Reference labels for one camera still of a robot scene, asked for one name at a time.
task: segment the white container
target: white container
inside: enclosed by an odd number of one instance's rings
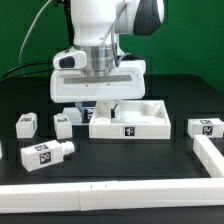
[[[72,138],[72,123],[69,116],[57,114],[54,116],[54,128],[57,139]]]
[[[157,100],[97,102],[89,124],[90,138],[170,139],[170,133],[165,104]]]
[[[45,142],[21,149],[22,164],[27,171],[40,169],[64,161],[64,155],[75,151],[72,142]]]
[[[37,115],[22,114],[16,123],[17,138],[32,138],[37,130]]]
[[[206,135],[208,138],[223,138],[224,122],[219,118],[189,119],[188,134],[191,138],[195,135]]]

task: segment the black table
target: black table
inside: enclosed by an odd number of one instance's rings
[[[73,127],[76,152],[63,164],[28,173],[20,148],[56,139],[53,115],[67,104],[55,104],[48,78],[17,78],[0,82],[0,184],[70,183],[209,177],[193,153],[187,134],[191,118],[224,120],[224,96],[194,75],[145,77],[144,100],[164,100],[172,125],[170,140],[89,139],[88,127]],[[33,139],[17,139],[21,114],[38,115]],[[224,151],[223,139],[212,139]],[[88,212],[1,214],[1,223],[223,223],[224,206],[151,208]]]

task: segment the cube with marker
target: cube with marker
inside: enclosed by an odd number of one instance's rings
[[[72,123],[69,116],[65,114],[55,115],[54,127],[57,139],[72,138]]]
[[[191,138],[195,135],[206,135],[208,138],[222,138],[224,122],[219,118],[189,119],[188,134]]]
[[[17,138],[32,138],[37,130],[37,115],[22,114],[16,123]]]

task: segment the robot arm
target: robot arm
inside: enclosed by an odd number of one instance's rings
[[[117,65],[115,32],[150,35],[162,23],[163,0],[70,0],[74,47],[54,58],[55,102],[141,98],[144,60]]]

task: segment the sticker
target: sticker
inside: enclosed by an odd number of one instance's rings
[[[22,118],[21,121],[31,121],[32,118]]]
[[[43,151],[49,149],[47,145],[38,145],[34,147],[37,151]]]
[[[90,120],[94,112],[94,107],[84,109],[84,119]]]
[[[125,127],[125,136],[135,136],[135,127]]]
[[[204,126],[202,129],[203,135],[212,135],[213,134],[213,126]]]
[[[68,121],[67,118],[59,118],[59,119],[58,119],[58,122],[66,122],[66,121]]]
[[[212,124],[210,120],[200,120],[202,124]]]
[[[46,152],[40,154],[40,164],[46,164],[51,162],[51,153]]]

